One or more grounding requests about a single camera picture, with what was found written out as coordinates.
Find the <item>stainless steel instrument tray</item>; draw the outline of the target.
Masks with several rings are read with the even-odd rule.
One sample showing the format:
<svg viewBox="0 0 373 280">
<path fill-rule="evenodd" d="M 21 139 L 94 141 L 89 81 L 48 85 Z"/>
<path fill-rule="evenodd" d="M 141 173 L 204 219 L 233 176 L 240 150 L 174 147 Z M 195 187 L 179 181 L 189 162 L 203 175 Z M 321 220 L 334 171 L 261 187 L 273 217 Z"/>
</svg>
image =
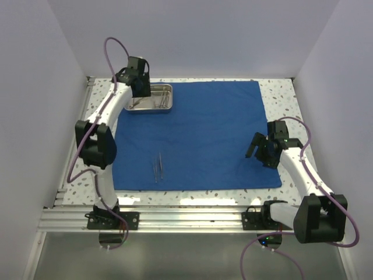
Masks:
<svg viewBox="0 0 373 280">
<path fill-rule="evenodd" d="M 173 87 L 170 84 L 151 84 L 150 97 L 130 98 L 124 110 L 131 114 L 168 113 L 173 107 Z"/>
</svg>

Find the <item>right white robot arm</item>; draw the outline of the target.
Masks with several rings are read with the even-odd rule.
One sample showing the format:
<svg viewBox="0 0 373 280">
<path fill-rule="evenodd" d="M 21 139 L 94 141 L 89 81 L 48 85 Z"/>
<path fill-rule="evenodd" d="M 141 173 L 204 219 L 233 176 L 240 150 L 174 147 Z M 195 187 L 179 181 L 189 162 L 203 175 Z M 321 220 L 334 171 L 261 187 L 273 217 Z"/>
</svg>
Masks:
<svg viewBox="0 0 373 280">
<path fill-rule="evenodd" d="M 344 195 L 335 194 L 323 184 L 310 166 L 306 145 L 289 136 L 286 119 L 267 124 L 268 133 L 257 132 L 245 154 L 254 156 L 264 167 L 275 169 L 282 165 L 301 197 L 299 206 L 284 200 L 265 201 L 259 212 L 247 211 L 242 217 L 258 221 L 269 229 L 279 226 L 294 231 L 300 243 L 337 243 L 343 240 L 348 202 Z"/>
</svg>

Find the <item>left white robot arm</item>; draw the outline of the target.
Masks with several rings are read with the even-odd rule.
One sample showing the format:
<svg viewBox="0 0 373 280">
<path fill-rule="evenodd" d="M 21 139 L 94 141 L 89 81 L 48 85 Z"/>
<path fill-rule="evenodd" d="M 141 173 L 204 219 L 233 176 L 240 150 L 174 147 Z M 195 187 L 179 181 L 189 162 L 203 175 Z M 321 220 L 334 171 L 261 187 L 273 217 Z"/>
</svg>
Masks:
<svg viewBox="0 0 373 280">
<path fill-rule="evenodd" d="M 118 197 L 112 184 L 112 164 L 117 146 L 112 127 L 131 98 L 151 96 L 149 63 L 142 57 L 128 57 L 128 64 L 117 72 L 96 111 L 75 124 L 78 157 L 94 174 L 96 202 L 86 215 L 89 229 L 122 229 Z"/>
</svg>

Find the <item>blue surgical drape cloth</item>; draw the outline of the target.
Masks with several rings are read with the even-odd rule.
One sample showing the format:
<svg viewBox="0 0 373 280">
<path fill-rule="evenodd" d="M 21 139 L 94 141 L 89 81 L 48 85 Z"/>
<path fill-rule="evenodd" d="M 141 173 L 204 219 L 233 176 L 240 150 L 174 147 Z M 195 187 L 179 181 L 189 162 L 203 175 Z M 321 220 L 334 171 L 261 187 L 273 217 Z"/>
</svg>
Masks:
<svg viewBox="0 0 373 280">
<path fill-rule="evenodd" d="M 168 113 L 118 117 L 112 166 L 116 190 L 204 191 L 281 186 L 279 172 L 246 151 L 256 132 L 267 133 L 259 83 L 173 83 Z M 161 152 L 163 179 L 153 160 Z"/>
</svg>

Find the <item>steel tweezers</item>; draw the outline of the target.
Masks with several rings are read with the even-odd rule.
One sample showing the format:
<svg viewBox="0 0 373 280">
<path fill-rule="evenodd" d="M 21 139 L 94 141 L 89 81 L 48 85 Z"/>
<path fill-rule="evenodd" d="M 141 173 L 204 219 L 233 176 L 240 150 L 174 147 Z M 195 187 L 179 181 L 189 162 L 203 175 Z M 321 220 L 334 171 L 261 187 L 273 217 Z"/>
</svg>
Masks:
<svg viewBox="0 0 373 280">
<path fill-rule="evenodd" d="M 154 181 L 158 183 L 158 158 L 154 158 L 153 160 L 153 173 L 154 173 Z"/>
<path fill-rule="evenodd" d="M 161 157 L 161 152 L 159 152 L 159 168 L 160 168 L 160 177 L 163 179 L 163 162 Z"/>
</svg>

